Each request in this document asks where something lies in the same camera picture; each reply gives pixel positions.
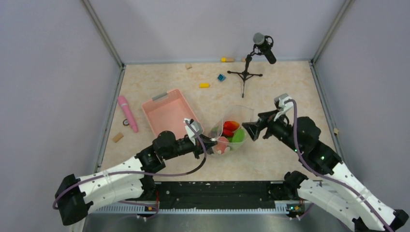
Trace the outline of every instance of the pink object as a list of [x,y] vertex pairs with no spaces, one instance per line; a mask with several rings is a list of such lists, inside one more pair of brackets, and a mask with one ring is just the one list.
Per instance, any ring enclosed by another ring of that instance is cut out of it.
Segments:
[[128,123],[130,124],[132,130],[134,130],[135,133],[137,133],[138,132],[137,122],[135,121],[135,118],[132,115],[130,107],[128,106],[128,101],[127,99],[125,99],[124,96],[118,96],[118,105],[121,106],[122,111],[124,111],[125,117],[127,118]]
[[214,147],[220,155],[225,153],[225,149],[228,147],[229,140],[223,136],[219,137],[218,144]]
[[181,139],[187,134],[184,119],[192,118],[198,121],[179,89],[152,98],[142,104],[142,110],[155,136],[167,130],[172,131],[177,139]]

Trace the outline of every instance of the pink toy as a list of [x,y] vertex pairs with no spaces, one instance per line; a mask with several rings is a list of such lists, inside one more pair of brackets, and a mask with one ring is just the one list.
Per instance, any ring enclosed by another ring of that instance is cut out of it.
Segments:
[[130,124],[131,128],[135,131],[135,133],[137,133],[138,132],[137,122],[135,121],[135,118],[132,115],[130,107],[128,106],[128,101],[127,99],[125,99],[124,96],[118,97],[118,105],[121,106],[122,111],[124,111],[125,117],[127,118],[128,123]]
[[216,150],[220,155],[225,153],[228,148],[228,143],[229,140],[223,136],[218,138],[218,144],[214,147],[214,150]]

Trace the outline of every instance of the pink plastic tray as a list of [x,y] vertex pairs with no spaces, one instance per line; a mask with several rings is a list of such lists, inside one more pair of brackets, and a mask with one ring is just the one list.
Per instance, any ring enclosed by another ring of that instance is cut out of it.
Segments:
[[187,100],[179,89],[162,93],[142,104],[145,117],[155,136],[163,131],[172,131],[177,139],[187,134],[184,118],[198,121]]

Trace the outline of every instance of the yellow block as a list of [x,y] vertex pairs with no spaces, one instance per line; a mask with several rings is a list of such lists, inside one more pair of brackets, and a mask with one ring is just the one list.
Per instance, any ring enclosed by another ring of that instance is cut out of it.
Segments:
[[200,83],[199,88],[209,88],[209,83]]

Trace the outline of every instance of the microphone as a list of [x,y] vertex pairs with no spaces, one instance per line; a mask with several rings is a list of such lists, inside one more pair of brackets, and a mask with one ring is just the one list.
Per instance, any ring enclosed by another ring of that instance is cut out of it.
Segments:
[[256,47],[258,47],[259,51],[265,55],[269,63],[271,64],[276,63],[276,58],[271,51],[272,46],[273,46],[273,39],[272,39],[272,43],[269,44],[265,36],[258,32],[253,36],[253,42],[255,43]]

